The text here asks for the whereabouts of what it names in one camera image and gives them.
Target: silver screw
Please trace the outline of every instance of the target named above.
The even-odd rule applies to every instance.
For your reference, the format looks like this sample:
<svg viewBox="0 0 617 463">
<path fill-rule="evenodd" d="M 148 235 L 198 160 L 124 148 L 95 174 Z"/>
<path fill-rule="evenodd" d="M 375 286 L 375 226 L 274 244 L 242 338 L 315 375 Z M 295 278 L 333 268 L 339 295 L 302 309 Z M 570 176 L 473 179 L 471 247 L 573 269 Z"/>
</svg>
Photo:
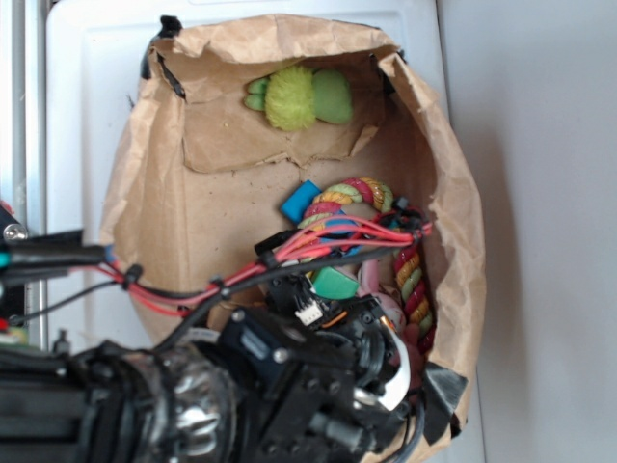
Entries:
<svg viewBox="0 0 617 463">
<path fill-rule="evenodd" d="M 27 239 L 28 231 L 21 224 L 10 224 L 4 228 L 4 239 L 7 241 L 15 241 L 17 239 Z"/>
<path fill-rule="evenodd" d="M 240 323 L 242 320 L 244 320 L 244 311 L 235 311 L 231 314 L 231 319 L 236 323 Z"/>
<path fill-rule="evenodd" d="M 284 364 L 287 360 L 289 360 L 289 351 L 279 347 L 272 353 L 272 358 L 277 364 Z"/>
</svg>

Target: multicolored rope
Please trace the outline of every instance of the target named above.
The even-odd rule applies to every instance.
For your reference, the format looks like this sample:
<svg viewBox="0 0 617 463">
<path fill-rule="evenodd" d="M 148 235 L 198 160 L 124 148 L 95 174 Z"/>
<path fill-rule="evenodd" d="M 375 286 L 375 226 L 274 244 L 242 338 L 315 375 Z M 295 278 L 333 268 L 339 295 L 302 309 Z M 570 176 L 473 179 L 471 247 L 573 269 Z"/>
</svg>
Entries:
<svg viewBox="0 0 617 463">
<path fill-rule="evenodd" d="M 418 348 L 423 354 L 433 346 L 435 317 L 426 297 L 426 283 L 422 278 L 417 246 L 410 246 L 399 252 L 394 261 L 394 273 L 396 284 L 401 291 L 407 322 L 419 327 Z"/>
<path fill-rule="evenodd" d="M 348 178 L 317 195 L 298 228 L 305 229 L 319 219 L 338 214 L 344 205 L 367 203 L 384 213 L 392 209 L 393 201 L 392 190 L 382 181 L 370 177 Z"/>
</svg>

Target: green fuzzy toy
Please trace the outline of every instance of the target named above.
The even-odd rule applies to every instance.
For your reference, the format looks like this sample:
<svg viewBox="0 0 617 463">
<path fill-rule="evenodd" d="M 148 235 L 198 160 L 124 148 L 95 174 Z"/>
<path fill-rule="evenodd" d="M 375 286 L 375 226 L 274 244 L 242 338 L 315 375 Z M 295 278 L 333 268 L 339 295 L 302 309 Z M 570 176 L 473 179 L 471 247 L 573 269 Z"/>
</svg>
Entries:
<svg viewBox="0 0 617 463">
<path fill-rule="evenodd" d="M 249 85 L 244 103 L 265 111 L 268 122 L 281 130 L 309 128 L 316 119 L 348 123 L 354 110 L 349 82 L 334 69 L 292 66 Z"/>
</svg>

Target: brown paper bag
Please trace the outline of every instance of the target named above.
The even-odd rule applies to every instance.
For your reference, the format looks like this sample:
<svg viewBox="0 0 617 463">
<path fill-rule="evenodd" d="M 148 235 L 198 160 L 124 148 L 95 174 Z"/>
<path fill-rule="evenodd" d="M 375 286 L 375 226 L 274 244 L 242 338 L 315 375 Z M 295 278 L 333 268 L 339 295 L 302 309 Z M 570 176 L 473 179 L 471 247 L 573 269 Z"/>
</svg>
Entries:
<svg viewBox="0 0 617 463">
<path fill-rule="evenodd" d="M 101 240 L 115 243 L 123 265 L 141 263 L 145 284 L 190 291 L 254 260 L 257 241 L 288 228 L 278 206 L 304 179 L 325 188 L 375 177 L 429 210 L 436 232 L 423 249 L 438 330 L 428 358 L 436 374 L 427 369 L 424 384 L 436 392 L 427 419 L 445 424 L 425 432 L 411 460 L 421 461 L 466 423 L 484 317 L 484 232 L 476 186 L 438 96 L 397 49 L 378 29 L 291 15 L 196 27 L 156 42 L 152 78 L 118 149 Z M 250 81 L 299 62 L 345 74 L 351 123 L 288 133 L 244 107 Z M 176 324 L 137 310 L 154 340 Z M 449 402 L 440 397 L 443 373 L 461 385 Z"/>
</svg>

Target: gray wall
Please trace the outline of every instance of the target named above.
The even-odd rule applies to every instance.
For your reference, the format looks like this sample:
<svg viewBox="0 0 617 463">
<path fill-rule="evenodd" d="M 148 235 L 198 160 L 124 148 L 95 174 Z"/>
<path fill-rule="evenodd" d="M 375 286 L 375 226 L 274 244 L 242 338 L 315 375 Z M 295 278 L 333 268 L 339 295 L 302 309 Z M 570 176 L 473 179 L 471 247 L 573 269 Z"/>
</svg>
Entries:
<svg viewBox="0 0 617 463">
<path fill-rule="evenodd" d="M 487 461 L 615 461 L 617 3 L 438 3 L 485 210 Z"/>
</svg>

